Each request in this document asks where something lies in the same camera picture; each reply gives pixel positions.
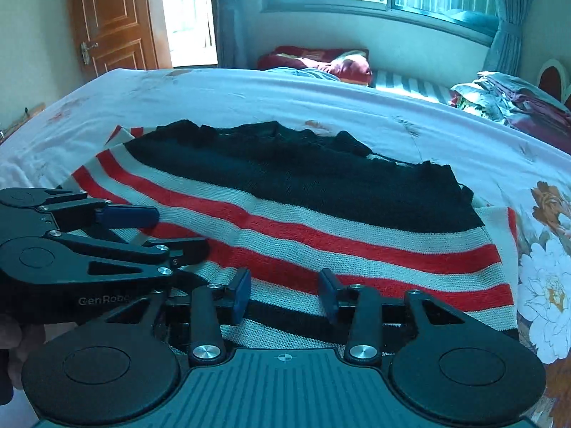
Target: knit fabric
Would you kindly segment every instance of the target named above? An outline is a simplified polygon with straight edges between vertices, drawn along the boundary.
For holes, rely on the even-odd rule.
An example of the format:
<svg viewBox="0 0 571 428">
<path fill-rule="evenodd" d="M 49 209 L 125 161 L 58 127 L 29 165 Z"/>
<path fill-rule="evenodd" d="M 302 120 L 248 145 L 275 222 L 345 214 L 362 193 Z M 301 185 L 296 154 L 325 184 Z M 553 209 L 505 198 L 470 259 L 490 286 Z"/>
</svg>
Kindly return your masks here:
<svg viewBox="0 0 571 428">
<path fill-rule="evenodd" d="M 474 209 L 449 166 L 371 154 L 347 132 L 179 121 L 118 128 L 62 187 L 157 207 L 152 230 L 115 230 L 129 243 L 207 237 L 208 259 L 191 268 L 200 284 L 227 284 L 249 268 L 245 319 L 222 326 L 236 346 L 342 350 L 347 330 L 327 322 L 317 296 L 323 268 L 388 297 L 422 289 L 497 330 L 516 330 L 513 213 Z M 384 332 L 385 352 L 398 348 L 395 330 Z"/>
</svg>

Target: window sill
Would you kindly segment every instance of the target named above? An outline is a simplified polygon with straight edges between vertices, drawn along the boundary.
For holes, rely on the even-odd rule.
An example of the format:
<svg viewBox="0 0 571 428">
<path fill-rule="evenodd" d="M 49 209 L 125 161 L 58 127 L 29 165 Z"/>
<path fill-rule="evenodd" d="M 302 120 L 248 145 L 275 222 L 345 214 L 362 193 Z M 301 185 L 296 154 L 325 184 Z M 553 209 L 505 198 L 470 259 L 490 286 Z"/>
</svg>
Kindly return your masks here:
<svg viewBox="0 0 571 428">
<path fill-rule="evenodd" d="M 353 14 L 358 16 L 379 17 L 407 24 L 446 32 L 480 45 L 490 47 L 493 37 L 466 27 L 460 21 L 444 15 L 430 14 L 423 11 L 387 8 L 386 5 L 373 1 L 358 0 L 266 0 L 262 12 L 328 12 Z"/>
</svg>

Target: metal screw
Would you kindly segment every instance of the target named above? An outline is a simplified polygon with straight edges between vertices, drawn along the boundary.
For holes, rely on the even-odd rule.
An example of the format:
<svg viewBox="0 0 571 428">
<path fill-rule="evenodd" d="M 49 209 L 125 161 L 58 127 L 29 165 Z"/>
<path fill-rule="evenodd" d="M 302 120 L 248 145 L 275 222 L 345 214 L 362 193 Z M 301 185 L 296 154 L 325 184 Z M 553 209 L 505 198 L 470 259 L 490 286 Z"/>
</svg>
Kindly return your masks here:
<svg viewBox="0 0 571 428">
<path fill-rule="evenodd" d="M 373 346 L 367 344 L 359 344 L 351 347 L 349 354 L 356 359 L 372 359 L 377 355 L 377 350 Z"/>
<path fill-rule="evenodd" d="M 212 344 L 203 344 L 195 347 L 192 354 L 199 359 L 214 359 L 220 355 L 220 349 Z"/>
</svg>

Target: red stripe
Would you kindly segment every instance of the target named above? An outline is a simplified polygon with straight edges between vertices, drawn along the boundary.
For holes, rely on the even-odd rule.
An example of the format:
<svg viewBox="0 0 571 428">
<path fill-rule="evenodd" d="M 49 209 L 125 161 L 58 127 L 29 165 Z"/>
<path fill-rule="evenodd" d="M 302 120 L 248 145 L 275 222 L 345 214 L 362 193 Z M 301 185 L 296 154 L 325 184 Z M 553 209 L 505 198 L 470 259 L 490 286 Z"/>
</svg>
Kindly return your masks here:
<svg viewBox="0 0 571 428">
<path fill-rule="evenodd" d="M 517 214 L 512 208 L 507 208 L 507 222 L 509 224 L 509 231 L 512 232 L 513 241 L 517 246 Z"/>
<path fill-rule="evenodd" d="M 88 191 L 92 197 L 109 199 L 117 204 L 129 204 L 128 201 L 98 185 L 85 167 L 78 169 L 74 173 L 74 178 L 81 188 Z M 146 233 L 155 238 L 166 239 L 196 236 L 196 233 L 185 227 L 165 222 L 159 222 L 156 227 L 146 231 Z M 211 249 L 208 260 L 218 264 L 221 268 L 247 267 L 256 279 L 310 294 L 318 293 L 318 276 L 313 270 L 284 260 L 267 257 L 245 248 L 233 248 L 220 241 L 208 240 L 208 243 Z M 358 276 L 340 276 L 339 278 L 342 283 L 347 285 L 361 283 L 372 286 L 387 297 L 401 298 L 405 291 L 420 288 L 458 310 L 468 312 L 513 305 L 512 293 L 506 284 L 481 291 L 445 293 L 396 280 L 368 279 Z"/>
<path fill-rule="evenodd" d="M 259 215 L 249 214 L 231 203 L 197 198 L 160 187 L 146 178 L 127 172 L 109 150 L 100 153 L 97 158 L 111 178 L 136 189 L 159 204 L 185 208 L 209 217 L 220 218 L 242 230 L 253 230 L 281 240 L 296 240 L 314 249 L 355 255 L 372 261 L 439 274 L 474 273 L 501 262 L 497 248 L 492 244 L 462 253 L 423 254 L 349 240 L 302 224 L 276 222 Z"/>
<path fill-rule="evenodd" d="M 144 128 L 142 127 L 133 127 L 131 129 L 131 135 L 133 135 L 135 138 L 139 138 L 142 137 L 145 133 Z"/>
<path fill-rule="evenodd" d="M 89 174 L 89 171 L 81 166 L 72 175 L 77 184 L 81 189 L 85 190 L 89 196 L 93 198 L 101 198 L 104 200 L 110 200 L 115 204 L 130 204 L 127 200 L 120 198 L 116 194 L 105 190 L 103 187 L 99 186 L 98 183 L 93 180 L 93 177 Z"/>
<path fill-rule="evenodd" d="M 121 127 L 121 125 L 115 127 L 115 130 L 113 130 L 113 133 L 111 134 L 109 139 L 105 142 L 105 144 L 109 143 L 113 138 L 115 138 L 115 136 L 121 131 L 122 128 L 123 127 Z"/>
</svg>

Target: wall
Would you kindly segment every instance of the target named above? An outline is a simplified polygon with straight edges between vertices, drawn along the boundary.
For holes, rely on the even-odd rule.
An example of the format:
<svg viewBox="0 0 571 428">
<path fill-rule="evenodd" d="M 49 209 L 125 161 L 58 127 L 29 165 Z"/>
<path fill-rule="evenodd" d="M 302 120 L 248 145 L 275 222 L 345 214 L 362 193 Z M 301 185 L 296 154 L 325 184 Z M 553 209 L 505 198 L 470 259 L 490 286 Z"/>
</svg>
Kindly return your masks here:
<svg viewBox="0 0 571 428">
<path fill-rule="evenodd" d="M 571 73 L 571 0 L 533 0 L 524 25 L 520 77 L 535 83 L 541 66 L 558 59 Z"/>
<path fill-rule="evenodd" d="M 0 0 L 0 128 L 83 83 L 67 0 Z"/>
<path fill-rule="evenodd" d="M 261 13 L 261 0 L 242 0 L 248 60 L 279 45 L 308 48 L 368 48 L 373 68 L 451 87 L 481 70 L 487 47 L 404 22 L 332 13 Z"/>
</svg>

